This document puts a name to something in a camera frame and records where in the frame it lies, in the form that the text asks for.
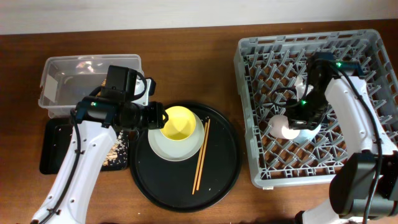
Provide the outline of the light blue cup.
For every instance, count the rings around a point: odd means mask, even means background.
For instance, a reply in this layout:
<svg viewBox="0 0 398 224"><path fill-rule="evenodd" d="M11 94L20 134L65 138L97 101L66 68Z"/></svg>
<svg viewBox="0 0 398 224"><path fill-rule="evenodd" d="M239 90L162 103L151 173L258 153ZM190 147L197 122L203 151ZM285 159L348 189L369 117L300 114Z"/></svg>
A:
<svg viewBox="0 0 398 224"><path fill-rule="evenodd" d="M301 129L299 135L293 139L297 144L301 144L307 140L311 141L320 131L321 125L318 125L314 130Z"/></svg>

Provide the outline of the pink cup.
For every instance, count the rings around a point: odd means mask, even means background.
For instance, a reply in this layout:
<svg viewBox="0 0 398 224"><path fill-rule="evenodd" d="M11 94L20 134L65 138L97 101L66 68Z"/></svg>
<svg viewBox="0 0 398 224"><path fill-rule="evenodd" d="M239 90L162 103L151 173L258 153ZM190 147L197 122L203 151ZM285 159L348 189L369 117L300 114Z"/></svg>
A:
<svg viewBox="0 0 398 224"><path fill-rule="evenodd" d="M274 115L270 121L271 130L269 133L275 138L294 139L300 134L300 130L290 129L288 118L284 115Z"/></svg>

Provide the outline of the food scraps with rice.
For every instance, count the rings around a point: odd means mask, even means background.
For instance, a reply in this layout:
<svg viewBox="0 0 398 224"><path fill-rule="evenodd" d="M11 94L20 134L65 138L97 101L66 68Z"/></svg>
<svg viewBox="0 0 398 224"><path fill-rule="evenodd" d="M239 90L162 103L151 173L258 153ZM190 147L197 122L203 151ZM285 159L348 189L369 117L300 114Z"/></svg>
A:
<svg viewBox="0 0 398 224"><path fill-rule="evenodd" d="M127 164L128 133L120 131L116 143L109 150L103 167L123 167Z"/></svg>

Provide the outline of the yellow bowl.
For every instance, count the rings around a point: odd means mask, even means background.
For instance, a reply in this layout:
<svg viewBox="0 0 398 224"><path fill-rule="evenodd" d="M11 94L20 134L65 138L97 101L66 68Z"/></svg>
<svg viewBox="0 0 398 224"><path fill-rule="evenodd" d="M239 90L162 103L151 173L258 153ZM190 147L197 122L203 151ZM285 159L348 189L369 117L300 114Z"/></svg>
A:
<svg viewBox="0 0 398 224"><path fill-rule="evenodd" d="M172 106L165 110L168 120L160 132L173 141L182 141L190 137L196 128L193 112L183 106Z"/></svg>

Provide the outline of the grey plate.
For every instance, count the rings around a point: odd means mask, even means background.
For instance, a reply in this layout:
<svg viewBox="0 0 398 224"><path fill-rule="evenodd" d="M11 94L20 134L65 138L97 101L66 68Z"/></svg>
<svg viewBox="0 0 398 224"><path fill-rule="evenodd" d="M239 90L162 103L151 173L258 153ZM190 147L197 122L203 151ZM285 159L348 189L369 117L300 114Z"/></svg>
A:
<svg viewBox="0 0 398 224"><path fill-rule="evenodd" d="M151 149L166 161L180 162L194 156L201 148L205 139L205 130L201 119L195 116L196 127L188 138L181 141L167 139L159 129L148 131Z"/></svg>

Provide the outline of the wooden chopstick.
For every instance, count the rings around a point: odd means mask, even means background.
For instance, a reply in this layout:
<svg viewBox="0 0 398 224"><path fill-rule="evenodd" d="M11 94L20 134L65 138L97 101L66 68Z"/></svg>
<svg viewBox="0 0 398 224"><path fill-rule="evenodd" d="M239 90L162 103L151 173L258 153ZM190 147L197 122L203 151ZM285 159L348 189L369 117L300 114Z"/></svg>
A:
<svg viewBox="0 0 398 224"><path fill-rule="evenodd" d="M208 119L207 122L207 126L205 129L205 140L204 143L202 145L202 150L201 150L201 161L200 161L200 166L199 166L199 170L198 170L198 178L197 178L197 183L195 186L195 191L199 191L200 189L200 184L201 184L201 177L202 177L202 173L203 173L203 167L204 167L204 162L205 162L205 155L206 155L206 149L207 149L207 144L208 144L208 136L209 136L209 132L210 132L210 124L211 124L211 119Z"/></svg>
<svg viewBox="0 0 398 224"><path fill-rule="evenodd" d="M205 136L206 136L206 132L208 129L208 121L205 123ZM199 173L199 169L200 169L200 164L201 164L201 155L202 155L202 151L203 151L203 145L204 145L205 140L203 140L201 148L199 150L199 156L198 156L198 161L197 161L197 167L196 167L196 171L195 171L195 178L194 178L194 183L193 183L193 188L192 188L192 195L195 194L195 189L197 186L197 181L198 181L198 173Z"/></svg>

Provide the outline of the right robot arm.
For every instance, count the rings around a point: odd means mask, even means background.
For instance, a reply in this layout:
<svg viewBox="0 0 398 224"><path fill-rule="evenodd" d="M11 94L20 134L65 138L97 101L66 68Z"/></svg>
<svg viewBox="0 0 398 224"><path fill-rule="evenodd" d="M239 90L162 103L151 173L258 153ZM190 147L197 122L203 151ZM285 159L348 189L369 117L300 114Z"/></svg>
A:
<svg viewBox="0 0 398 224"><path fill-rule="evenodd" d="M305 90L287 101L291 129L317 128L331 107L348 160L329 186L329 198L295 216L296 223L366 223L397 215L397 145L370 102L359 62L317 52L306 62Z"/></svg>

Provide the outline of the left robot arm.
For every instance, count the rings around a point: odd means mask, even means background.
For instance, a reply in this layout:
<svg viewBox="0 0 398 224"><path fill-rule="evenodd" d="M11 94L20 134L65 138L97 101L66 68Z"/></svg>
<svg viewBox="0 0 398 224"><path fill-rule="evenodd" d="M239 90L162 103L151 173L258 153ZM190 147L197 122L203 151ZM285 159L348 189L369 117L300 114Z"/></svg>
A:
<svg viewBox="0 0 398 224"><path fill-rule="evenodd" d="M73 125L68 151L47 198L32 223L84 223L90 198L120 131L161 129L169 117L162 103L145 105L156 83L137 70L111 65L103 86L95 88L70 112Z"/></svg>

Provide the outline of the grey dishwasher rack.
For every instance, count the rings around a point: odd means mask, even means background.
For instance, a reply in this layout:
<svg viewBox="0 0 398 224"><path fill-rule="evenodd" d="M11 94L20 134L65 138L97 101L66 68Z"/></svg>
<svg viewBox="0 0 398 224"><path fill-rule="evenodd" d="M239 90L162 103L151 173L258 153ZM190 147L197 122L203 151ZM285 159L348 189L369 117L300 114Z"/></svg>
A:
<svg viewBox="0 0 398 224"><path fill-rule="evenodd" d="M397 77L373 29L247 37L234 56L252 184L329 183L397 152Z"/></svg>

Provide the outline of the clear plastic bin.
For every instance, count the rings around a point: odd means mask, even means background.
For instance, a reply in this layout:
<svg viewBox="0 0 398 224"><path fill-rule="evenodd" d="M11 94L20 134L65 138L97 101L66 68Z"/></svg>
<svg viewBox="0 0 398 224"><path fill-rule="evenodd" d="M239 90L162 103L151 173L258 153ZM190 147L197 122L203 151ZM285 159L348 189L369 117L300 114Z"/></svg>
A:
<svg viewBox="0 0 398 224"><path fill-rule="evenodd" d="M141 58L137 54L48 58L40 82L39 106L48 110L50 118L68 117L79 101L103 84L110 65L143 72Z"/></svg>

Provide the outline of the black rectangular tray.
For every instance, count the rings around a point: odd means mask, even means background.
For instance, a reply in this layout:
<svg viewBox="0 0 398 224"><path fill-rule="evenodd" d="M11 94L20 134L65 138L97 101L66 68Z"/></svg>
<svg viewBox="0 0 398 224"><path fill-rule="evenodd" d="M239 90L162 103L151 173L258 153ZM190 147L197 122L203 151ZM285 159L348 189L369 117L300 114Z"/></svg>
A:
<svg viewBox="0 0 398 224"><path fill-rule="evenodd" d="M68 118L53 118L45 127L44 143L39 170L42 174L57 174L66 156L72 138L72 125ZM123 167L103 167L101 171L123 170Z"/></svg>

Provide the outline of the round black serving tray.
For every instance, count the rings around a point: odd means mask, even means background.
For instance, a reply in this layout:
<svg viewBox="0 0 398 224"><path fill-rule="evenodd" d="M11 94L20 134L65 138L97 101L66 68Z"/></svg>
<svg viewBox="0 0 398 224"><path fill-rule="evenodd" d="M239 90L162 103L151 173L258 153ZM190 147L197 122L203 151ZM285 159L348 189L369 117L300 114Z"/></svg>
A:
<svg viewBox="0 0 398 224"><path fill-rule="evenodd" d="M166 161L151 148L148 132L129 145L131 175L153 204L175 212L196 212L222 200L236 183L242 164L242 152L236 130L216 109L194 102L182 102L202 121L210 121L204 165L198 191L193 183L199 154L181 162Z"/></svg>

